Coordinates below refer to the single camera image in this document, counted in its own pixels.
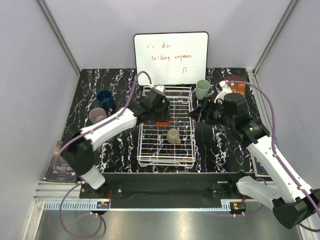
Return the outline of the orange cup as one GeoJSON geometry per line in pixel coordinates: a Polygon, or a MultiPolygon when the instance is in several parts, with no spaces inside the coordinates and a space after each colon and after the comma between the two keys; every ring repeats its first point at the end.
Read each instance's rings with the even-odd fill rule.
{"type": "Polygon", "coordinates": [[[156,123],[156,127],[159,128],[159,127],[165,127],[165,126],[169,126],[171,124],[170,121],[159,121],[156,123]]]}

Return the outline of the pale green cup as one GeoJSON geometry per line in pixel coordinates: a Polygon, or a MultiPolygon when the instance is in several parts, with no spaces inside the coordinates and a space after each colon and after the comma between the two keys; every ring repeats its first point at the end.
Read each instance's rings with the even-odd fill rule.
{"type": "Polygon", "coordinates": [[[211,84],[209,81],[202,79],[196,83],[195,95],[198,100],[202,100],[209,92],[211,84]]]}

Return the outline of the dark blue mug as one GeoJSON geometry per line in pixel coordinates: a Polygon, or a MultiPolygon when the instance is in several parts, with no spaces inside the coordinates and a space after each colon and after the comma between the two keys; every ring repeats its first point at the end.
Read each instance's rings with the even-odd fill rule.
{"type": "Polygon", "coordinates": [[[96,99],[104,110],[113,109],[116,105],[113,94],[108,89],[100,90],[96,95],[96,99]]]}

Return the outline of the mauve purple mug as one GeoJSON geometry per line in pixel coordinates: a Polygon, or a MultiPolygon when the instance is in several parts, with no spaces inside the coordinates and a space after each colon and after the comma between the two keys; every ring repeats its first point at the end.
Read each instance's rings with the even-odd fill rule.
{"type": "Polygon", "coordinates": [[[100,121],[106,119],[107,113],[103,108],[96,107],[89,112],[88,117],[89,117],[90,121],[92,122],[92,124],[96,124],[96,123],[99,123],[100,121]]]}

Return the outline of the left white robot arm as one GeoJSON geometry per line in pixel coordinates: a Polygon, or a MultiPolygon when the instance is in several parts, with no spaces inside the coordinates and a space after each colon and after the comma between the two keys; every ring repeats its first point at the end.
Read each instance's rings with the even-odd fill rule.
{"type": "Polygon", "coordinates": [[[69,140],[61,148],[60,155],[76,175],[90,185],[90,192],[97,198],[103,198],[108,193],[108,186],[105,177],[94,165],[94,151],[112,137],[140,124],[169,122],[169,108],[166,88],[157,85],[114,115],[89,127],[70,131],[69,140]]]}

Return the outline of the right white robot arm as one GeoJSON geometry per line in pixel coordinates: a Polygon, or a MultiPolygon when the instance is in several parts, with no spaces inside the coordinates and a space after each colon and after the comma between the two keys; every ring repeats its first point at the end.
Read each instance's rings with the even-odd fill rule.
{"type": "Polygon", "coordinates": [[[245,195],[272,210],[278,222],[292,229],[320,208],[320,191],[306,183],[284,156],[274,152],[269,131],[258,118],[250,116],[247,101],[240,93],[227,93],[223,98],[204,97],[200,106],[189,113],[196,122],[223,125],[250,151],[272,178],[276,188],[243,176],[227,185],[228,195],[245,195]]]}

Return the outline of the beige mug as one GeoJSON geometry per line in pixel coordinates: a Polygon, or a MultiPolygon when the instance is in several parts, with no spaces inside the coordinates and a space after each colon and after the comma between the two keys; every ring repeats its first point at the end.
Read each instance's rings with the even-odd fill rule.
{"type": "Polygon", "coordinates": [[[175,128],[171,128],[167,131],[166,139],[171,144],[180,144],[180,132],[175,128]]]}

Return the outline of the white whiteboard with red writing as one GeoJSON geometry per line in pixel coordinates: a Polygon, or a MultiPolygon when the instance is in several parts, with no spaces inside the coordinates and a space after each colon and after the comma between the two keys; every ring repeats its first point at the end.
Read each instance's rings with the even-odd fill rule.
{"type": "Polygon", "coordinates": [[[133,37],[140,86],[192,85],[206,77],[209,34],[206,31],[144,33],[133,37]]]}

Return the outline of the dark book with lit windows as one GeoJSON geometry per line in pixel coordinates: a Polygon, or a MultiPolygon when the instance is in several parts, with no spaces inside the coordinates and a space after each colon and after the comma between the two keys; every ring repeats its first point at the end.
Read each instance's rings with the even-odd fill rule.
{"type": "Polygon", "coordinates": [[[226,74],[224,76],[224,80],[226,82],[240,82],[240,83],[231,83],[228,86],[230,87],[233,93],[241,94],[243,97],[245,96],[246,84],[242,82],[247,81],[247,76],[244,74],[226,74]]]}

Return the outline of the blue Nineteen Eighty-Four book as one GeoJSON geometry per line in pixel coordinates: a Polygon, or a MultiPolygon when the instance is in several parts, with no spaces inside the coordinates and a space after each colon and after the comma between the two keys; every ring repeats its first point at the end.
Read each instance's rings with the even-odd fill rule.
{"type": "Polygon", "coordinates": [[[263,165],[259,162],[259,160],[252,155],[252,164],[253,164],[253,170],[254,174],[256,177],[262,177],[262,178],[267,178],[270,175],[266,171],[266,169],[263,167],[263,165]]]}

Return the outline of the right small circuit board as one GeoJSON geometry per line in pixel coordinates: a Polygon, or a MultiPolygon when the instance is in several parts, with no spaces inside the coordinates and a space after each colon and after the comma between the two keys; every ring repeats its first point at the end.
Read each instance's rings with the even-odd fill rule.
{"type": "Polygon", "coordinates": [[[234,210],[240,210],[240,209],[244,209],[246,207],[246,204],[244,202],[234,202],[232,204],[232,207],[234,210]]]}

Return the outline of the small circuit board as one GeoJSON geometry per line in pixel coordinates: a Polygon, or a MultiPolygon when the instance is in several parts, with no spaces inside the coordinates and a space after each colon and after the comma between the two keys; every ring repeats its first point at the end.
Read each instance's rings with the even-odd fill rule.
{"type": "Polygon", "coordinates": [[[108,202],[108,201],[98,201],[97,202],[97,208],[98,209],[109,209],[110,208],[110,202],[108,202]]]}
{"type": "Polygon", "coordinates": [[[232,207],[234,210],[240,210],[240,209],[244,209],[246,207],[246,204],[244,202],[234,202],[232,204],[232,207]]]}

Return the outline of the left small circuit board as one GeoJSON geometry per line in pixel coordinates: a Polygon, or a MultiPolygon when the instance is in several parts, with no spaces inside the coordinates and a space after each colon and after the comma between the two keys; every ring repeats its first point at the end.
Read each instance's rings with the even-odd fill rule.
{"type": "Polygon", "coordinates": [[[108,201],[98,201],[97,202],[97,208],[98,209],[109,209],[110,208],[110,202],[108,202],[108,201]]]}

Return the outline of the A Tale of Two Cities book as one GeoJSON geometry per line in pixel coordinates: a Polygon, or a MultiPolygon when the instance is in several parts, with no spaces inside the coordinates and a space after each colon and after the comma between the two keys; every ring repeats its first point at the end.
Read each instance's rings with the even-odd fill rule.
{"type": "Polygon", "coordinates": [[[59,156],[56,160],[57,154],[60,152],[63,142],[57,141],[53,156],[51,158],[49,167],[43,180],[52,183],[75,183],[77,175],[75,171],[68,165],[68,163],[59,156]]]}

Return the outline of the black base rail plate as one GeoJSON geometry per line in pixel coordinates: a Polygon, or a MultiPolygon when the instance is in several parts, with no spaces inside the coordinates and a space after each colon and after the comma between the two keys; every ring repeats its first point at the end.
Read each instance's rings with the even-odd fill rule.
{"type": "Polygon", "coordinates": [[[222,207],[221,200],[241,199],[236,182],[246,173],[104,173],[106,182],[94,190],[80,189],[81,199],[111,198],[111,208],[202,210],[222,207]]]}

